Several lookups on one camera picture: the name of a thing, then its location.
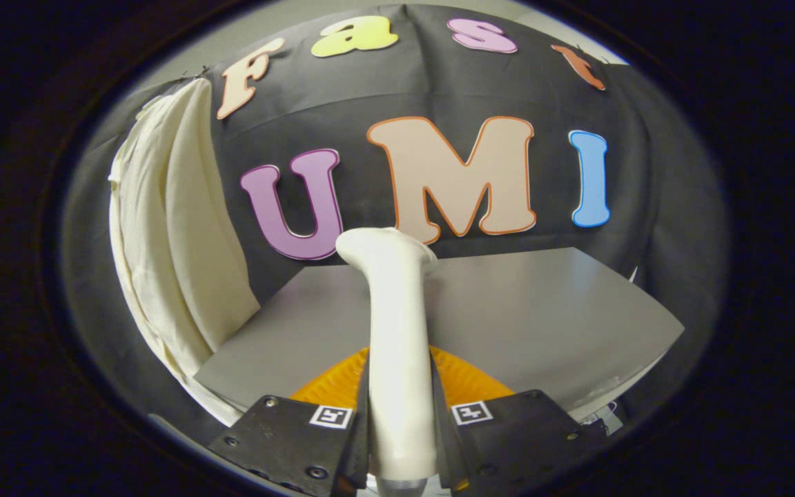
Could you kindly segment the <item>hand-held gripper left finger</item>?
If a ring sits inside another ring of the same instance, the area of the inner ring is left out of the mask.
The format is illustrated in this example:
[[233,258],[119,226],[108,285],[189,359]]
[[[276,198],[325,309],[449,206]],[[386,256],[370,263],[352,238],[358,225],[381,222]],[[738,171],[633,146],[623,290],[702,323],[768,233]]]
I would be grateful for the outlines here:
[[357,495],[369,474],[368,354],[338,362],[293,398],[265,394],[208,449],[280,489]]

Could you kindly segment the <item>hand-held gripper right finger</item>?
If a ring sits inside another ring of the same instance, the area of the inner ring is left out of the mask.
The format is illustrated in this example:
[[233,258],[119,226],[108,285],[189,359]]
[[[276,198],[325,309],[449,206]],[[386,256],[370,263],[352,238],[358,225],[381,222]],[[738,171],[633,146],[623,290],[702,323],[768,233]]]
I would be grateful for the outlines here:
[[531,496],[605,449],[605,422],[583,424],[542,390],[512,392],[430,347],[438,477],[451,496]]

